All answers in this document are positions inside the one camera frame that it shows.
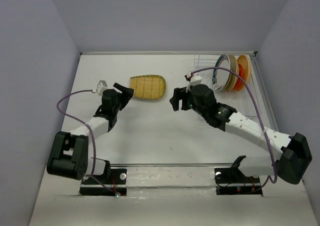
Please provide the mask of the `small beige plate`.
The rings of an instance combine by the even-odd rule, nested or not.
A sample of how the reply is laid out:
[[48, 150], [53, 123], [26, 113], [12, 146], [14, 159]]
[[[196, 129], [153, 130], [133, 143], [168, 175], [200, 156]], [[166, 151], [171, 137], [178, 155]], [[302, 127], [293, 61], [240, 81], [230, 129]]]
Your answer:
[[237, 62], [242, 66], [242, 69], [244, 70], [243, 79], [248, 84], [252, 75], [252, 63], [250, 57], [242, 54], [237, 58]]

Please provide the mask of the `woven bamboo tray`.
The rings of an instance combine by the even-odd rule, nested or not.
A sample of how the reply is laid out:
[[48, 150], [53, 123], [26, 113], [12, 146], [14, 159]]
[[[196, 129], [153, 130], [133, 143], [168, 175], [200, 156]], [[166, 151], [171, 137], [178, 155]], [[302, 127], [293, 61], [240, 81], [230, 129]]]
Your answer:
[[129, 78], [129, 87], [134, 90], [134, 98], [154, 101], [164, 97], [167, 82], [157, 74], [137, 75]]

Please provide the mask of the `orange plate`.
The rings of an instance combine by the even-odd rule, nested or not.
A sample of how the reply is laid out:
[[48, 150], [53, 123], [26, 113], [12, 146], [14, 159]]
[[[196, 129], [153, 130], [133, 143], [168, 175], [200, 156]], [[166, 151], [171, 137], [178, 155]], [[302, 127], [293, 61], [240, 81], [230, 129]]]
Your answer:
[[[238, 75], [239, 75], [243, 80], [245, 80], [246, 74], [247, 74], [247, 70], [246, 70], [241, 64], [238, 64]], [[243, 82], [238, 78], [232, 90], [233, 90], [233, 91], [242, 91], [243, 88], [244, 88], [244, 84], [243, 84]]]

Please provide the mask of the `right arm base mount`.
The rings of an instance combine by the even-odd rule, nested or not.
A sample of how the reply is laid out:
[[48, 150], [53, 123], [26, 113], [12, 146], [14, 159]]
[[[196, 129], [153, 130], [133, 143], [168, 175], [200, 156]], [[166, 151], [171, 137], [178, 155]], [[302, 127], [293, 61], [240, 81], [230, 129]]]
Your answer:
[[263, 195], [260, 178], [247, 177], [237, 168], [215, 168], [214, 182], [218, 196]]

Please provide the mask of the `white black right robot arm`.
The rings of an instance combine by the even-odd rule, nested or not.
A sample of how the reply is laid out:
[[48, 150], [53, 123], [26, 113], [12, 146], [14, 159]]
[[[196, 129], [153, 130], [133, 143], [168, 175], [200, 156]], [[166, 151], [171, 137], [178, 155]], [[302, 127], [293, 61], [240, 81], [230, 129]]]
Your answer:
[[312, 161], [303, 134], [289, 135], [260, 126], [235, 108], [217, 102], [213, 90], [205, 84], [175, 88], [169, 102], [174, 111], [193, 110], [210, 126], [272, 152], [277, 176], [289, 184], [299, 184]]

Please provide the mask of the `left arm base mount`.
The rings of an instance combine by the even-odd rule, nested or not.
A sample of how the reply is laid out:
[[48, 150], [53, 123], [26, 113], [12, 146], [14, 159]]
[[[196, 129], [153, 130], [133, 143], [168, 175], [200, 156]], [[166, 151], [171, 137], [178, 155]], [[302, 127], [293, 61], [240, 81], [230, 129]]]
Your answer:
[[83, 179], [79, 194], [82, 196], [120, 197], [127, 195], [127, 169], [111, 167], [110, 174], [103, 173]]

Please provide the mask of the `beige bird plate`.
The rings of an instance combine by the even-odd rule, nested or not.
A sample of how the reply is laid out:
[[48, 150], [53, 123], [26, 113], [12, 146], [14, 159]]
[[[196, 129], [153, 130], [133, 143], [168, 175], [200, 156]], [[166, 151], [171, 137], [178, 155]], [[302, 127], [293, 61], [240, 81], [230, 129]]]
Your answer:
[[[227, 56], [229, 58], [230, 70], [233, 73], [238, 74], [239, 73], [239, 67], [238, 67], [238, 62], [236, 60], [236, 57], [234, 55], [232, 55], [232, 54], [228, 54]], [[223, 88], [225, 91], [231, 91], [233, 89], [233, 87], [235, 86], [236, 82], [237, 82], [238, 78], [233, 73], [229, 74], [228, 83]]]

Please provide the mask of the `green rimmed white plate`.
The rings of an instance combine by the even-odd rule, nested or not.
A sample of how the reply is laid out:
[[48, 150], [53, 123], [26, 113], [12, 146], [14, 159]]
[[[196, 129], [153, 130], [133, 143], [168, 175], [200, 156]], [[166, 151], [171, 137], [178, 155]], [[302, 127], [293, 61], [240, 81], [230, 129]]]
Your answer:
[[227, 54], [223, 54], [218, 58], [212, 73], [212, 87], [215, 91], [223, 90], [229, 81], [230, 72], [223, 69], [230, 70], [230, 62]]

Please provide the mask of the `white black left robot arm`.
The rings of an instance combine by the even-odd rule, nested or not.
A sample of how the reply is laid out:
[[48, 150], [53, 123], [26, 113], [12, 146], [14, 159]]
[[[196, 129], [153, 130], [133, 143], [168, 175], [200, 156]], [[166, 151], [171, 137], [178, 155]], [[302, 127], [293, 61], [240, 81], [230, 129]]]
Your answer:
[[113, 129], [118, 119], [118, 112], [122, 111], [132, 99], [134, 89], [118, 83], [114, 83], [113, 88], [108, 88], [105, 81], [100, 81], [96, 90], [79, 90], [71, 95], [88, 92], [98, 94], [101, 98], [101, 104], [87, 122], [60, 109], [60, 103], [70, 97], [69, 95], [63, 97], [56, 104], [56, 108], [61, 114], [81, 123], [82, 126], [56, 133], [46, 171], [50, 175], [78, 181], [85, 176], [93, 175], [97, 182], [104, 184], [110, 180], [111, 171], [104, 166], [95, 169], [97, 161], [95, 140]]

